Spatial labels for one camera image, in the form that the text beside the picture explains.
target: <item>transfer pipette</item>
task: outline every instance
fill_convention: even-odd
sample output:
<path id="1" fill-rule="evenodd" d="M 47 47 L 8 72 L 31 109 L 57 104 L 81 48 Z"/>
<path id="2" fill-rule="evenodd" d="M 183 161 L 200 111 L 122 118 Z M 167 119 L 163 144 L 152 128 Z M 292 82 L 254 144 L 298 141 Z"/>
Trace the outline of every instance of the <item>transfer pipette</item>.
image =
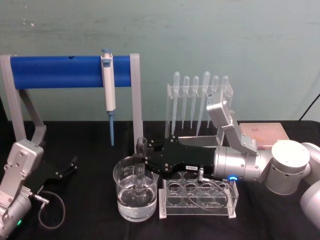
<path id="1" fill-rule="evenodd" d="M 198 136 L 200 126 L 201 126 L 202 115 L 204 113 L 205 98 L 207 96 L 209 80 L 210 80 L 210 72 L 206 71 L 203 75 L 201 104 L 200 104 L 198 124 L 196 125 L 196 136 Z"/>
<path id="2" fill-rule="evenodd" d="M 198 87 L 199 87 L 199 77 L 195 76 L 193 78 L 193 85 L 192 85 L 192 104 L 191 104 L 191 125 L 190 128 L 192 129 L 192 121 L 194 119 L 195 113 L 195 106 L 196 106 L 196 98 L 198 95 Z"/>
<path id="3" fill-rule="evenodd" d="M 189 82 L 190 82 L 189 77 L 185 76 L 183 79 L 182 129 L 184 129 L 184 122 L 185 122 L 185 117 L 186 117 Z"/>
<path id="4" fill-rule="evenodd" d="M 173 113 L 172 113 L 172 125 L 171 125 L 171 135 L 172 136 L 175 133 L 175 127 L 176 127 L 179 86 L 180 86 L 180 73 L 178 71 L 176 71 L 174 73 L 174 77 L 173 77 Z"/>
<path id="5" fill-rule="evenodd" d="M 217 91 L 218 83 L 219 83 L 219 77 L 217 75 L 214 75 L 212 79 L 212 85 L 211 85 L 212 95 L 214 95 L 215 92 Z M 210 116 L 208 116 L 208 123 L 206 125 L 206 128 L 209 128 L 209 123 L 210 123 Z"/>

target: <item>black tablecloth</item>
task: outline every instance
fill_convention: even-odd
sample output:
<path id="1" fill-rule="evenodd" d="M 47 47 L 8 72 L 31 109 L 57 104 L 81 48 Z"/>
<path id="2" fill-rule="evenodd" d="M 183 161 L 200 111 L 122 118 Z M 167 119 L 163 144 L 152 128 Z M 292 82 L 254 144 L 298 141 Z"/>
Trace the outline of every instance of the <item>black tablecloth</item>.
<path id="1" fill-rule="evenodd" d="M 320 146 L 320 124 L 313 121 L 282 121 L 291 140 Z M 133 146 L 131 122 L 115 124 L 115 147 L 110 146 L 106 122 L 47 122 L 43 159 L 63 168 L 78 156 L 78 171 L 54 188 L 66 206 L 64 224 L 57 230 L 40 226 L 39 203 L 32 201 L 31 211 L 9 239 L 13 240 L 188 240 L 188 239 L 320 239 L 320 230 L 304 216 L 299 200 L 309 187 L 304 181 L 290 196 L 270 192 L 263 184 L 238 182 L 239 199 L 236 218 L 227 216 L 168 216 L 159 219 L 158 208 L 145 222 L 124 220 L 118 212 L 114 165 L 126 157 Z M 144 135 L 150 139 L 164 137 L 164 122 L 145 122 Z M 33 128 L 26 123 L 27 135 Z M 0 164 L 7 160 L 14 142 L 9 123 L 0 123 Z M 59 222 L 61 208 L 52 199 L 43 213 L 48 225 Z"/>

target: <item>water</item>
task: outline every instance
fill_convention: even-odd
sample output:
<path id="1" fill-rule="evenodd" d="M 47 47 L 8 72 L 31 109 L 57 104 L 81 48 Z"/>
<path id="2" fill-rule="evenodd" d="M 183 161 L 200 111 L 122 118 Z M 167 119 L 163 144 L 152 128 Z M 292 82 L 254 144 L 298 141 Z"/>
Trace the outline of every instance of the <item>water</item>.
<path id="1" fill-rule="evenodd" d="M 120 182 L 118 193 L 118 209 L 120 214 L 131 222 L 142 222 L 154 214 L 157 206 L 157 184 L 145 177 L 143 189 L 136 188 L 135 175 L 130 175 Z"/>

